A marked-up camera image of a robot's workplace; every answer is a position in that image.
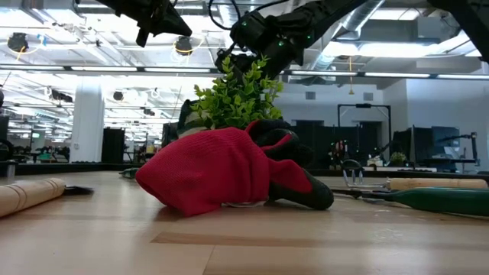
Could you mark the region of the black cabinet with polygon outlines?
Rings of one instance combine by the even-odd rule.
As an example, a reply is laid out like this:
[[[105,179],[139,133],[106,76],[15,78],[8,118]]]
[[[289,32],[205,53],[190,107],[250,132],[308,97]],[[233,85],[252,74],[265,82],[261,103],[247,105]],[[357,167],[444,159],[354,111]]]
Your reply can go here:
[[[103,131],[103,163],[123,163],[125,151],[125,131],[120,128],[105,128]]]

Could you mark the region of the black ceiling spotlight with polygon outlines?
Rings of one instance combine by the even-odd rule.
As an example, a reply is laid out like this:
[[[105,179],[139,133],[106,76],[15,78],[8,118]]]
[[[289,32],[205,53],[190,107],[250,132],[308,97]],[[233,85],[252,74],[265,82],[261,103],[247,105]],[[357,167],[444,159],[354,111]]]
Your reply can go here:
[[[14,32],[7,41],[10,50],[16,53],[24,53],[29,49],[26,33]]]
[[[176,53],[181,56],[189,56],[193,52],[193,46],[191,44],[190,37],[186,37],[186,36],[178,37],[174,49]]]

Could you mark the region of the red and black garden glove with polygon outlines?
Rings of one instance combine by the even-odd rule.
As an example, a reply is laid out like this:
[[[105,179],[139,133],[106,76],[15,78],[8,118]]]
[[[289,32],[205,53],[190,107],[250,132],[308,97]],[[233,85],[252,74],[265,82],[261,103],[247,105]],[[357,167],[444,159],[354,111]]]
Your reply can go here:
[[[326,210],[334,195],[305,170],[312,158],[289,123],[257,120],[245,129],[228,127],[182,137],[143,165],[135,179],[161,203],[186,216],[224,204],[278,199]]]

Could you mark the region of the black office monitor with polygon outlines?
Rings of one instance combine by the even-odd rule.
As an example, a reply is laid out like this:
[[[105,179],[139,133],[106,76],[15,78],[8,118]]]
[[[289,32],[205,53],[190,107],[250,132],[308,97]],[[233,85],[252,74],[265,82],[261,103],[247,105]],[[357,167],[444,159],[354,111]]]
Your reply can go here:
[[[161,147],[166,147],[171,142],[178,139],[177,122],[163,124]]]

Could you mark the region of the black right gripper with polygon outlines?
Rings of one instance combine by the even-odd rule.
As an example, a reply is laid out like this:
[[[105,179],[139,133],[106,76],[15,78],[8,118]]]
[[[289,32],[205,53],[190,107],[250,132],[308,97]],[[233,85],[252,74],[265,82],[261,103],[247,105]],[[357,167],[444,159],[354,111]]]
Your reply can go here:
[[[246,73],[256,69],[261,71],[261,79],[275,79],[282,73],[294,60],[302,61],[303,51],[297,51],[292,44],[287,41],[279,41],[269,44],[264,52],[256,52],[248,55],[245,52],[240,54],[233,53],[235,44],[228,49],[219,49],[215,66],[221,73],[233,73],[233,79],[243,80]]]

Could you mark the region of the green plant in white pot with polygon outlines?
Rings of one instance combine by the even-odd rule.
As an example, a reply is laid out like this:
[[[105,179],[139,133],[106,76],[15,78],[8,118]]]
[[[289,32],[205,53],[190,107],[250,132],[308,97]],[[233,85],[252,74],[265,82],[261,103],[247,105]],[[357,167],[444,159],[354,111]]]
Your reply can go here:
[[[213,80],[213,86],[194,87],[198,99],[189,108],[197,115],[197,121],[207,129],[244,129],[256,120],[281,119],[282,111],[274,100],[282,92],[283,84],[266,74],[269,60],[262,55],[244,70],[233,56],[220,61],[223,75]]]

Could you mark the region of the dark workstation with monitors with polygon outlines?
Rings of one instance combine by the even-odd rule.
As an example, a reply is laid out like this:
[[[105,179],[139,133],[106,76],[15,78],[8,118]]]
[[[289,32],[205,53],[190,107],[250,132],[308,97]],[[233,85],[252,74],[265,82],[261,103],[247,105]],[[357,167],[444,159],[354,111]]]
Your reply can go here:
[[[443,173],[464,173],[467,165],[481,165],[476,132],[462,134],[459,128],[412,126],[396,131],[388,146],[390,154],[400,153],[405,167],[434,169]]]

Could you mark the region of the steel trowel wooden handle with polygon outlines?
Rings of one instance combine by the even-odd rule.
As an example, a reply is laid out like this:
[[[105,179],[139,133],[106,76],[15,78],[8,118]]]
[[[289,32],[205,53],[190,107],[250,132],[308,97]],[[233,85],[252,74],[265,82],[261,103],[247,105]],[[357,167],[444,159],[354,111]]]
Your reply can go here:
[[[58,178],[22,180],[0,186],[0,218],[29,209],[61,196],[87,196],[94,190],[89,187],[68,186]]]

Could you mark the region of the white building pillar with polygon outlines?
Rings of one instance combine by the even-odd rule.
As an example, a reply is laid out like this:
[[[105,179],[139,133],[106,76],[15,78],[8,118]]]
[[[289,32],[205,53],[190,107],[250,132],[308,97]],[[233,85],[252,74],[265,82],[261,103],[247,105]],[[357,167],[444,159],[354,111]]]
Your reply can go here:
[[[99,162],[102,157],[105,101],[102,85],[82,76],[76,86],[70,163]]]

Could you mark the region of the green handled pruning shears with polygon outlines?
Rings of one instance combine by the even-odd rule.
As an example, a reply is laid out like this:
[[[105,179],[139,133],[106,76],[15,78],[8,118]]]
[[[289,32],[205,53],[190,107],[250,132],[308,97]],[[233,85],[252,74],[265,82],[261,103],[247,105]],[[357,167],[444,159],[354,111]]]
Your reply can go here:
[[[420,187],[396,192],[333,189],[334,193],[355,199],[380,199],[397,202],[427,212],[446,212],[489,217],[489,189]]]

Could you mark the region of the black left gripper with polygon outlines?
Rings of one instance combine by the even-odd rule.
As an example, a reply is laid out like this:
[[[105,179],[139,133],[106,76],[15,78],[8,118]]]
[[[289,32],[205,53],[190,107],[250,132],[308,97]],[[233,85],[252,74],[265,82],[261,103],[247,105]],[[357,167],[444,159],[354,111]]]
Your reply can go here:
[[[180,17],[169,0],[96,0],[111,8],[115,15],[125,15],[138,23],[138,27],[158,34],[191,36],[192,30]]]

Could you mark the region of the small green tool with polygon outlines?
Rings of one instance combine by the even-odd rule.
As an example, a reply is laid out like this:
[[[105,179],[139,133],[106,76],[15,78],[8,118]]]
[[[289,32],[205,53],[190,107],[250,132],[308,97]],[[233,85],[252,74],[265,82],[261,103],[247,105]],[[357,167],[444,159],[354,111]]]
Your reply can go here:
[[[138,172],[139,168],[138,167],[132,167],[128,169],[124,169],[123,171],[119,172],[118,174],[126,179],[134,179],[136,172]]]

